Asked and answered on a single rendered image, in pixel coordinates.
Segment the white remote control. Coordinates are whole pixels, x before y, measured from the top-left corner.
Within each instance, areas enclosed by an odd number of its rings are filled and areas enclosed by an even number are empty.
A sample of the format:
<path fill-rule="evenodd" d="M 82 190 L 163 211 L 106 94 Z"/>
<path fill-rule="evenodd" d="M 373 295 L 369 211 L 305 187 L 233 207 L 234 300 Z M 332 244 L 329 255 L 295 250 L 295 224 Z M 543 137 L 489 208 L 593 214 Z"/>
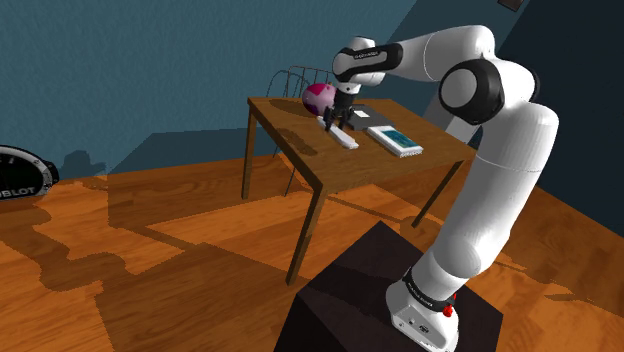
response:
<path fill-rule="evenodd" d="M 349 136 L 340 128 L 338 128 L 336 124 L 332 123 L 330 127 L 327 127 L 327 123 L 324 121 L 322 116 L 317 116 L 316 119 L 321 129 L 324 132 L 327 132 L 344 148 L 353 150 L 359 147 L 359 144 L 355 141 L 355 139 Z"/>

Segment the white tablet with blue screen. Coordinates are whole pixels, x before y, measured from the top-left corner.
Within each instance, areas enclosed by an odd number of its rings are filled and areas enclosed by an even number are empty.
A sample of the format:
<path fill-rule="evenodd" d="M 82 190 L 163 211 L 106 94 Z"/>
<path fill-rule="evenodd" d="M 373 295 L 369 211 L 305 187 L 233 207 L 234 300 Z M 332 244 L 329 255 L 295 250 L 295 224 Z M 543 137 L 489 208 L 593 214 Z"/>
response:
<path fill-rule="evenodd" d="M 377 142 L 400 158 L 419 155 L 423 147 L 392 126 L 368 127 L 366 132 Z"/>

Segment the black round wall clock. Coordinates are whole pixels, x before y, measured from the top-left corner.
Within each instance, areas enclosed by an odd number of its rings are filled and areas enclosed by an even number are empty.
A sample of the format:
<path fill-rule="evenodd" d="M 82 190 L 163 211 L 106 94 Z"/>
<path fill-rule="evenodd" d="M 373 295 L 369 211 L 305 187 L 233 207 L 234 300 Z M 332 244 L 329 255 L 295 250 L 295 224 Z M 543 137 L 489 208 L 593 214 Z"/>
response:
<path fill-rule="evenodd" d="M 58 182 L 52 162 L 22 148 L 0 145 L 0 201 L 43 196 Z"/>

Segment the dark robot stand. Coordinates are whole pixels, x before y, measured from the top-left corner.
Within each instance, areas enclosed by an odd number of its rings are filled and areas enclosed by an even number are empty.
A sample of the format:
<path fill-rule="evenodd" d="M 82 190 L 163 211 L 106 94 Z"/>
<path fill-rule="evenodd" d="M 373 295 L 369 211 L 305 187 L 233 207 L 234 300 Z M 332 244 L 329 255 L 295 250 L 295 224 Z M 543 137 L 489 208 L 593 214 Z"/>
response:
<path fill-rule="evenodd" d="M 386 291 L 424 255 L 378 222 L 295 296 L 274 352 L 429 352 L 392 324 Z"/>

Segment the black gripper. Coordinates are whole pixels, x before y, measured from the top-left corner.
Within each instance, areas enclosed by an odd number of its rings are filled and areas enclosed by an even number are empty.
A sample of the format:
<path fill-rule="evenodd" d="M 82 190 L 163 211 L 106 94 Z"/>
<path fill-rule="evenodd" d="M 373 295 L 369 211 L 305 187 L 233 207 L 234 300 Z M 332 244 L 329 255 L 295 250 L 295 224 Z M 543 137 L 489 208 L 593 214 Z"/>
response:
<path fill-rule="evenodd" d="M 326 110 L 323 116 L 325 122 L 325 130 L 329 131 L 333 124 L 333 117 L 340 119 L 339 128 L 343 129 L 352 116 L 352 105 L 355 99 L 354 94 L 345 93 L 337 90 L 334 96 L 333 112 Z"/>

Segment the dark grey flat book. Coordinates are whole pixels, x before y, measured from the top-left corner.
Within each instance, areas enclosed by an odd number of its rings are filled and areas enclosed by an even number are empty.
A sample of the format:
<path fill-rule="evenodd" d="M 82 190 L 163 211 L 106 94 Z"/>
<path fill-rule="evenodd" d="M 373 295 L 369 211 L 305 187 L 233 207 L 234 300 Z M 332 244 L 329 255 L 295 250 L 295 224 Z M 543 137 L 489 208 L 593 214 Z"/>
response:
<path fill-rule="evenodd" d="M 346 125 L 354 131 L 366 130 L 369 127 L 395 126 L 393 121 L 368 105 L 354 104 L 352 110 L 353 115 L 346 122 Z"/>

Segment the brown wooden table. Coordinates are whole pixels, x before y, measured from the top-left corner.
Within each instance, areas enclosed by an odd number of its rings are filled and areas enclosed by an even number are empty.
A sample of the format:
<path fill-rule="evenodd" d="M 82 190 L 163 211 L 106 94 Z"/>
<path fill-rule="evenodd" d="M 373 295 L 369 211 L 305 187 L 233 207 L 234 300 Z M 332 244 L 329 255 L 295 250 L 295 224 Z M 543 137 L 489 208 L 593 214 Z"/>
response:
<path fill-rule="evenodd" d="M 318 125 L 299 99 L 247 99 L 249 114 L 241 197 L 246 199 L 249 195 L 257 125 L 263 127 L 313 190 L 286 274 L 289 285 L 298 277 L 328 195 L 449 165 L 451 169 L 446 177 L 418 214 L 417 218 L 422 219 L 455 171 L 475 155 L 475 150 L 467 144 L 391 99 L 363 99 L 361 102 L 392 120 L 400 132 L 423 146 L 424 151 L 415 157 L 400 158 L 362 131 L 350 133 L 359 147 L 347 150 Z"/>

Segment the pink and white ball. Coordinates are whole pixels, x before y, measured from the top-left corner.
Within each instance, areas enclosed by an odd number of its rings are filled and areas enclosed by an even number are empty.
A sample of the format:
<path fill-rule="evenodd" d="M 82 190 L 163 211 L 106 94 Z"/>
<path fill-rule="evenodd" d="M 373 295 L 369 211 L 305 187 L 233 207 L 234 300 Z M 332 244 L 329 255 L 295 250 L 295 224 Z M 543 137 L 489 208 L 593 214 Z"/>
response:
<path fill-rule="evenodd" d="M 314 116 L 323 116 L 325 110 L 334 105 L 335 94 L 335 86 L 327 83 L 315 83 L 304 90 L 301 99 L 307 111 Z"/>

